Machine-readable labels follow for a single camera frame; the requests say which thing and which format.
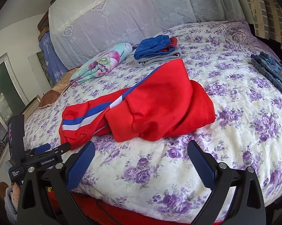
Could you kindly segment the red striped track pants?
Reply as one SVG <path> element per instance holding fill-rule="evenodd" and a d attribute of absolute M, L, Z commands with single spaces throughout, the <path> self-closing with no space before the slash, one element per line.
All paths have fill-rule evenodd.
<path fill-rule="evenodd" d="M 204 88 L 190 80 L 184 62 L 175 59 L 132 87 L 67 106 L 59 136 L 72 149 L 109 133 L 117 142 L 136 137 L 157 141 L 189 134 L 215 119 L 214 105 Z"/>

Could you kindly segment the window with white frame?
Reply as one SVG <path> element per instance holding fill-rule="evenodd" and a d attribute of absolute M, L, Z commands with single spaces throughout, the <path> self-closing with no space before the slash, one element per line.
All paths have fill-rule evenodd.
<path fill-rule="evenodd" d="M 29 103 L 8 54 L 0 56 L 0 122 L 4 128 L 12 116 L 20 114 Z"/>

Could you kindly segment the checkered beige curtain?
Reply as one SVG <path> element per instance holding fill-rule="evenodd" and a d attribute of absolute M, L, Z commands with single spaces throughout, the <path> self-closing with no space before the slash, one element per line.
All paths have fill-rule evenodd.
<path fill-rule="evenodd" d="M 282 44 L 282 8 L 276 0 L 246 0 L 255 35 Z"/>

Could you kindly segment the folded blue garment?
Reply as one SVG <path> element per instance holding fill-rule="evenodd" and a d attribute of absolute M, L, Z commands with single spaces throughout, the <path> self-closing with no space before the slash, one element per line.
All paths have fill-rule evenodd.
<path fill-rule="evenodd" d="M 153 38 L 144 39 L 137 46 L 134 52 L 134 58 L 139 60 L 142 58 L 168 54 L 165 52 L 160 52 L 160 50 L 169 44 L 170 37 L 168 35 L 159 35 Z"/>

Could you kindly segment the blue patterned hanging cloth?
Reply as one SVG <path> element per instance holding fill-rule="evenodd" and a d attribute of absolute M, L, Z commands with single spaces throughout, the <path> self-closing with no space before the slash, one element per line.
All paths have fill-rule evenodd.
<path fill-rule="evenodd" d="M 43 51 L 44 60 L 49 76 L 53 83 L 56 84 L 62 79 L 64 74 L 68 72 L 68 69 L 56 54 L 50 38 L 50 33 L 48 31 L 45 32 L 45 34 L 41 38 L 39 47 Z"/>

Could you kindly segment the red cloth below bed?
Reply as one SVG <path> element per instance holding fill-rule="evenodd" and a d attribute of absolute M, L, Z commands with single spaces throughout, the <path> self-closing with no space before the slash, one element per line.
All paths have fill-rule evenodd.
<path fill-rule="evenodd" d="M 169 225 L 175 222 L 162 221 L 146 217 L 139 213 L 109 205 L 87 194 L 71 193 L 83 213 L 99 224 L 159 224 Z"/>

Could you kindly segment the purple floral bedspread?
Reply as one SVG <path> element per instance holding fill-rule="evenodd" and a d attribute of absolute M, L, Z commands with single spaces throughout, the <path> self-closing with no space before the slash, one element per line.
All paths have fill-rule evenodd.
<path fill-rule="evenodd" d="M 252 167 L 265 205 L 282 196 L 282 93 L 251 63 L 271 49 L 242 19 L 165 31 L 182 57 L 70 86 L 25 123 L 25 148 L 91 140 L 96 154 L 76 191 L 158 220 L 189 224 L 207 200 L 187 146 L 234 169 Z"/>

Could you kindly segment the wooden bedside frame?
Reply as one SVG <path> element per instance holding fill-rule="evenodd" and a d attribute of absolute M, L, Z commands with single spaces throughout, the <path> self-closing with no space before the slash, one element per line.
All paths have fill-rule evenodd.
<path fill-rule="evenodd" d="M 36 95 L 27 106 L 21 111 L 20 114 L 24 116 L 24 121 L 27 121 L 27 119 L 38 109 L 38 106 L 41 102 L 41 98 L 39 95 Z"/>

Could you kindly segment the folded grey garment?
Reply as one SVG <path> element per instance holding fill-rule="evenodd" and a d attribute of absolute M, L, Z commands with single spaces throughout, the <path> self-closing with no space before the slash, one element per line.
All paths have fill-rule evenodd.
<path fill-rule="evenodd" d="M 150 65 L 154 65 L 160 62 L 168 62 L 170 60 L 179 59 L 181 58 L 182 51 L 179 47 L 176 47 L 173 52 L 165 55 L 157 55 L 148 58 L 141 58 L 135 62 L 138 68 L 144 68 Z"/>

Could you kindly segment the folded red garment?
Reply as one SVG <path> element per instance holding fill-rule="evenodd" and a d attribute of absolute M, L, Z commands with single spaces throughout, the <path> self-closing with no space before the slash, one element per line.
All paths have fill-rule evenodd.
<path fill-rule="evenodd" d="M 177 47 L 177 38 L 172 37 L 170 38 L 170 44 L 167 45 L 165 48 L 161 49 L 160 52 L 171 53 L 175 51 L 176 47 Z"/>

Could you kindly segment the blue denim jeans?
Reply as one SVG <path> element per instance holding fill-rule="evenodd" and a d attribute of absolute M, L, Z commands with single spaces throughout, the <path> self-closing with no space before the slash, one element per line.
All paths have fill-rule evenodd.
<path fill-rule="evenodd" d="M 282 65 L 274 57 L 264 52 L 251 55 L 251 64 L 282 93 Z"/>

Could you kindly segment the folded teal floral quilt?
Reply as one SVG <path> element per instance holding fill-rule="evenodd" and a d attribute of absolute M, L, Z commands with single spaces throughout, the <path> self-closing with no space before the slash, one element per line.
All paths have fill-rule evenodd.
<path fill-rule="evenodd" d="M 70 82 L 83 83 L 110 73 L 132 52 L 130 43 L 119 43 L 101 52 L 83 64 L 70 78 Z"/>

